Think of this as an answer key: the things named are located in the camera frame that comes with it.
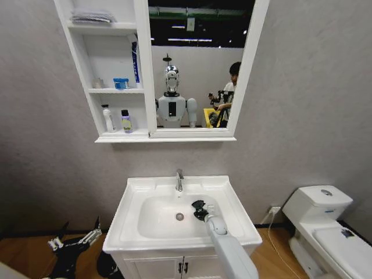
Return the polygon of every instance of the gray wall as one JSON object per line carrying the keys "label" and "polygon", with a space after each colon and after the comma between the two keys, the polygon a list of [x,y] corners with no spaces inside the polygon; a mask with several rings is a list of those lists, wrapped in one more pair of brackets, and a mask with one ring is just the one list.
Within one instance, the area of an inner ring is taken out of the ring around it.
{"label": "gray wall", "polygon": [[1,226],[108,227],[127,177],[228,174],[261,221],[298,186],[334,184],[372,240],[372,2],[272,1],[237,142],[94,144],[97,133],[52,1],[0,9]]}
{"label": "gray wall", "polygon": [[[152,67],[155,84],[155,97],[160,98],[167,90],[164,81],[166,62],[163,57],[169,54],[171,65],[180,71],[180,85],[177,91],[186,99],[195,98],[198,103],[196,125],[202,124],[203,108],[210,108],[208,93],[217,95],[230,82],[231,64],[241,61],[242,48],[196,48],[191,46],[152,46]],[[185,116],[181,125],[188,125]]]}

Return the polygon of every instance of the power cord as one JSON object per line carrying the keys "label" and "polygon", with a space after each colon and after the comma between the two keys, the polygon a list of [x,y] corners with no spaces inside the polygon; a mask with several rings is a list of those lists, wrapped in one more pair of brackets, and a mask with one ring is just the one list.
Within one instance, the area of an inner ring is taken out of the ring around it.
{"label": "power cord", "polygon": [[268,232],[267,232],[267,236],[269,237],[269,240],[271,242],[271,245],[273,246],[275,252],[277,252],[279,258],[282,260],[282,262],[292,271],[292,273],[298,278],[298,279],[301,279],[300,276],[297,275],[297,273],[295,273],[295,271],[289,266],[288,263],[285,262],[285,260],[282,258],[282,256],[280,255],[278,249],[275,247],[274,245],[274,242],[273,240],[271,239],[271,236],[270,236],[270,230],[271,230],[271,225],[273,224],[274,222],[274,218],[275,218],[275,215],[277,214],[277,212],[272,212],[271,213],[271,222],[270,222],[270,225],[269,225],[269,229],[268,229]]}

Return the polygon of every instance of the bathroom sink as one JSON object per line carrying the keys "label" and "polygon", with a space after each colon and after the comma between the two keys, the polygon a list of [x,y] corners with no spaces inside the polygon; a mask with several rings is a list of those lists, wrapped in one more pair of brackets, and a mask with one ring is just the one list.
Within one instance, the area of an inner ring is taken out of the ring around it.
{"label": "bathroom sink", "polygon": [[203,200],[207,205],[217,202],[207,195],[153,196],[144,201],[138,220],[138,232],[148,238],[193,238],[207,237],[204,222],[194,216],[191,204]]}
{"label": "bathroom sink", "polygon": [[222,216],[243,246],[262,243],[227,176],[186,176],[182,192],[175,186],[175,177],[129,178],[103,250],[213,247],[205,223],[194,216],[198,200]]}

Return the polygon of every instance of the white bottle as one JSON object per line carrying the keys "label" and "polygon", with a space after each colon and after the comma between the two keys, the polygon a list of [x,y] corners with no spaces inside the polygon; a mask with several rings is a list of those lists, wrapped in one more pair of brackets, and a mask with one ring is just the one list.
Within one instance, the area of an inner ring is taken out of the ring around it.
{"label": "white bottle", "polygon": [[109,110],[109,105],[102,105],[102,107],[103,107],[103,116],[105,117],[105,120],[106,120],[107,132],[109,133],[116,132],[116,127],[114,125],[114,121],[112,120],[112,114],[111,114],[111,110]]}

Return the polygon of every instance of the sink cabinet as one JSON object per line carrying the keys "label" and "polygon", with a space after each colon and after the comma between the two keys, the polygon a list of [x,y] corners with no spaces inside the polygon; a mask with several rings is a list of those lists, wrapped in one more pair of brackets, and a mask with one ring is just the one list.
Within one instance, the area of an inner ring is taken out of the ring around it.
{"label": "sink cabinet", "polygon": [[[227,279],[192,204],[214,205],[250,255],[262,243],[227,176],[129,178],[103,244],[125,279]],[[176,219],[182,213],[184,219]]]}
{"label": "sink cabinet", "polygon": [[216,255],[115,261],[125,279],[227,279]]}

